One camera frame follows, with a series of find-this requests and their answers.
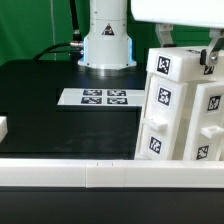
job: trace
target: white block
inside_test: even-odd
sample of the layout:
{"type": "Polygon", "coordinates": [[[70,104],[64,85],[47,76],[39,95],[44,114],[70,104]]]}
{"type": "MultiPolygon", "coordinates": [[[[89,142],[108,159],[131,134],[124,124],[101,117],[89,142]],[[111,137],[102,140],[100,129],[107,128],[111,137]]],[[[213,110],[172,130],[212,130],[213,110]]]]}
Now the white block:
{"type": "Polygon", "coordinates": [[[86,166],[86,187],[123,187],[123,161],[95,161],[86,166]]]}
{"type": "Polygon", "coordinates": [[[220,138],[224,137],[224,129],[217,125],[214,125],[211,127],[202,128],[201,134],[210,139],[220,138]]]}
{"type": "Polygon", "coordinates": [[[124,187],[223,188],[223,162],[125,161],[124,187]]]}
{"type": "Polygon", "coordinates": [[[8,133],[6,117],[0,117],[0,142],[8,133]]]}
{"type": "Polygon", "coordinates": [[[219,160],[224,122],[224,82],[199,84],[184,160],[219,160]]]}
{"type": "Polygon", "coordinates": [[[85,167],[75,160],[1,159],[0,186],[85,187],[85,167]]]}
{"type": "Polygon", "coordinates": [[[200,65],[201,51],[207,47],[152,48],[147,71],[175,82],[224,79],[224,51],[215,67],[200,65]]]}
{"type": "Polygon", "coordinates": [[[153,76],[142,110],[137,154],[149,159],[172,159],[187,84],[153,76]]]}

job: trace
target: white object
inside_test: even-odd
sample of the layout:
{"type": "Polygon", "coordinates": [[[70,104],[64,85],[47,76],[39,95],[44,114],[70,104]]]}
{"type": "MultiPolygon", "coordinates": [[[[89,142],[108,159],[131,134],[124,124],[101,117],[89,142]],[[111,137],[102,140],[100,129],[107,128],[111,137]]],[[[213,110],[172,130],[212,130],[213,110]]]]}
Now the white object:
{"type": "Polygon", "coordinates": [[[194,100],[184,160],[219,160],[224,137],[224,82],[200,84],[194,100]]]}
{"type": "Polygon", "coordinates": [[[141,107],[144,97],[144,90],[65,88],[58,105],[141,107]]]}
{"type": "Polygon", "coordinates": [[[219,63],[215,67],[202,66],[199,61],[204,48],[150,49],[146,97],[135,159],[179,160],[183,159],[185,151],[185,160],[196,160],[200,159],[196,151],[207,154],[205,151],[209,148],[213,153],[209,153],[203,160],[219,160],[222,150],[220,141],[224,137],[224,88],[221,82],[224,79],[224,51],[220,51],[219,63]],[[214,102],[209,104],[209,97],[214,102]],[[219,104],[220,110],[206,115],[206,109],[212,112],[212,107],[219,104]]]}
{"type": "Polygon", "coordinates": [[[0,159],[1,187],[224,188],[223,176],[212,161],[0,159]]]}
{"type": "Polygon", "coordinates": [[[200,65],[201,51],[206,46],[152,48],[149,51],[147,71],[174,82],[213,80],[223,78],[224,51],[219,53],[215,67],[200,65]]]}
{"type": "Polygon", "coordinates": [[[6,117],[0,117],[0,142],[8,133],[6,117]]]}
{"type": "Polygon", "coordinates": [[[136,20],[208,28],[224,28],[223,2],[220,0],[132,0],[136,20]]]}
{"type": "Polygon", "coordinates": [[[127,35],[127,0],[90,0],[90,32],[78,64],[116,70],[136,65],[127,35]]]}
{"type": "Polygon", "coordinates": [[[175,83],[159,76],[151,78],[151,85],[140,125],[137,154],[148,159],[172,159],[187,84],[175,83]]]}

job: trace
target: black table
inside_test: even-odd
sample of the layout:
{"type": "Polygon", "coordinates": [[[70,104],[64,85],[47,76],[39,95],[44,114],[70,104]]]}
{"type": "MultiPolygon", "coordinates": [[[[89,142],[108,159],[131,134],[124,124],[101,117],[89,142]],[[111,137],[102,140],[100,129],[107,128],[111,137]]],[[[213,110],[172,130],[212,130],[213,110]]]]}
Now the black table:
{"type": "MultiPolygon", "coordinates": [[[[57,106],[63,88],[144,89],[145,66],[98,77],[69,62],[0,68],[1,158],[133,159],[141,109],[57,106]]],[[[222,189],[0,188],[0,223],[223,223],[222,189]]]]}
{"type": "Polygon", "coordinates": [[[92,75],[70,62],[12,61],[0,69],[0,115],[8,136],[0,157],[133,159],[140,107],[57,106],[64,88],[137,89],[145,67],[118,77],[92,75]]]}

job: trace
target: green background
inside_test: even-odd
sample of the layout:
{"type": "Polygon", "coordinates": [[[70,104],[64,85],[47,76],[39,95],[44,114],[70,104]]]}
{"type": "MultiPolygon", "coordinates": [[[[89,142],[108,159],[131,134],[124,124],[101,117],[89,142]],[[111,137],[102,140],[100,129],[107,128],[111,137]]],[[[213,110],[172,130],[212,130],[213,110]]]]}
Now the green background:
{"type": "MultiPolygon", "coordinates": [[[[89,31],[89,0],[76,0],[83,37],[89,31]]],[[[55,43],[72,40],[68,0],[0,0],[0,65],[14,59],[32,59],[55,43]]],[[[155,24],[136,22],[128,2],[128,34],[135,43],[135,59],[145,62],[149,48],[159,47],[155,24]]],[[[209,44],[209,30],[175,26],[172,33],[178,46],[209,44]]],[[[69,60],[68,55],[43,59],[69,60]]]]}

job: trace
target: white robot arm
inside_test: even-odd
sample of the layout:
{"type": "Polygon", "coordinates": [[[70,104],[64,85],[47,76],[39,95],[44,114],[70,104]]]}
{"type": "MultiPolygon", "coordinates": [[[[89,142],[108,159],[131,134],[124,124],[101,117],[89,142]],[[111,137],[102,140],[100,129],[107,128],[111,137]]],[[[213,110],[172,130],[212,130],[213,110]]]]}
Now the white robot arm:
{"type": "Polygon", "coordinates": [[[161,45],[172,44],[169,31],[171,24],[207,27],[211,29],[213,38],[207,51],[202,52],[201,64],[214,66],[218,62],[219,51],[224,46],[224,13],[220,0],[132,0],[132,13],[136,20],[154,23],[165,23],[167,26],[157,25],[157,35],[161,45]]]}

